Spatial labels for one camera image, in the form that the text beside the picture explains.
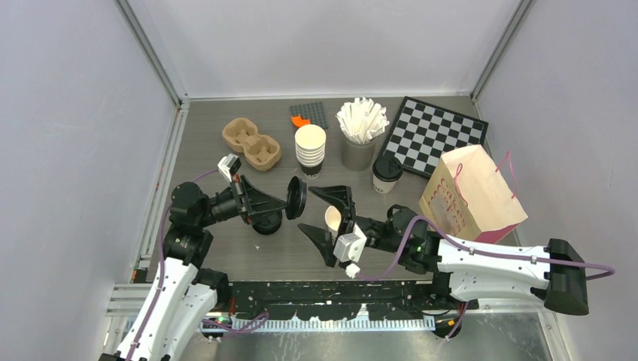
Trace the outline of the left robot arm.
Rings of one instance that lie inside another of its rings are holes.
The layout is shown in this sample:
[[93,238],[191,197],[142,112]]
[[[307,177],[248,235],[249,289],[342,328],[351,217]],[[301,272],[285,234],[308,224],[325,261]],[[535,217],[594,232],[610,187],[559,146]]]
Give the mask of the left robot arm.
[[230,302],[227,274],[203,268],[214,239],[208,226],[234,217],[255,225],[273,217],[281,224],[288,203],[232,174],[228,187],[208,196],[194,182],[174,188],[170,227],[161,244],[150,291],[127,336],[101,360],[177,360],[196,327],[210,311]]

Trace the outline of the white paper coffee cup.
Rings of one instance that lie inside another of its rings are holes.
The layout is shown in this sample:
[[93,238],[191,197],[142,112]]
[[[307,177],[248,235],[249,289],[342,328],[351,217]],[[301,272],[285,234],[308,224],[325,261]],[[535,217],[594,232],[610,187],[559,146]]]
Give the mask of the white paper coffee cup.
[[395,156],[380,156],[372,164],[372,185],[378,193],[389,193],[402,175],[403,165]]

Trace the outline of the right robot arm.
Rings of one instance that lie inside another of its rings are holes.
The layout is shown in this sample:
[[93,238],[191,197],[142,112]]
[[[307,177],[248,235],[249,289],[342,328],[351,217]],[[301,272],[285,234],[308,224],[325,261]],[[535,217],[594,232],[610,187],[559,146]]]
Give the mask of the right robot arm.
[[300,223],[299,229],[328,267],[362,278],[358,262],[367,248],[393,254],[389,269],[431,273],[430,301],[438,308],[475,299],[530,299],[550,311],[589,313],[584,261],[569,242],[552,238],[546,246],[514,247],[467,241],[442,233],[433,222],[402,205],[392,205],[385,221],[360,217],[351,188],[309,187],[340,213],[337,233]]

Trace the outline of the stack of paper cups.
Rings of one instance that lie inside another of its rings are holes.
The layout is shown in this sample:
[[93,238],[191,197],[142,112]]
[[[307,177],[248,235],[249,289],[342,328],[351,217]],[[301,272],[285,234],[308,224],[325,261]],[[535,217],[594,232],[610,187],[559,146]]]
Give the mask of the stack of paper cups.
[[294,141],[302,173],[309,179],[317,178],[325,157],[326,132],[319,126],[308,124],[296,130]]

